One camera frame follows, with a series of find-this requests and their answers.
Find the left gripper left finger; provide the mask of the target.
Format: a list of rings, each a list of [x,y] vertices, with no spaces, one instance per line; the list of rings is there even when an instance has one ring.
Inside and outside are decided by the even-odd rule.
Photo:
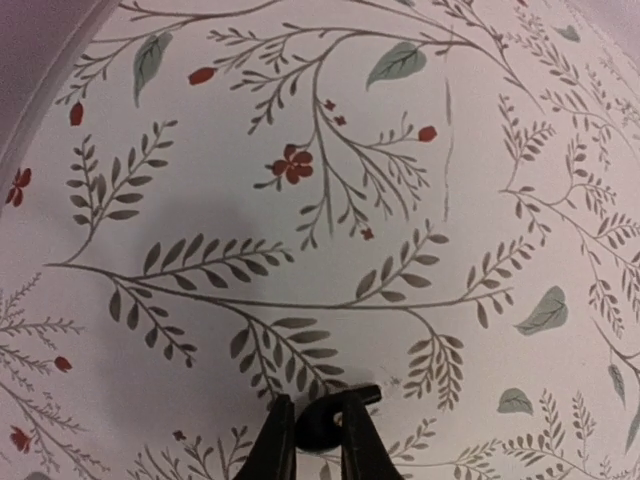
[[[238,480],[296,478],[295,412],[289,395],[275,399]]]

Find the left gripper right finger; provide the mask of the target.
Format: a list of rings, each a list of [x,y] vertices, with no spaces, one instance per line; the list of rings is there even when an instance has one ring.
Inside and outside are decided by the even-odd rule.
[[[353,389],[342,398],[341,478],[398,480],[394,466],[366,406],[382,399],[380,389]]]

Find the black screw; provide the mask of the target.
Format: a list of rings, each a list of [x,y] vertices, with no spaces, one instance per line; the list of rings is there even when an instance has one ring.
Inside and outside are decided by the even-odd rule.
[[[365,384],[318,398],[307,405],[295,422],[295,445],[310,453],[334,450],[342,442],[342,415],[348,395],[355,395],[365,406],[381,401],[382,391],[376,384]]]

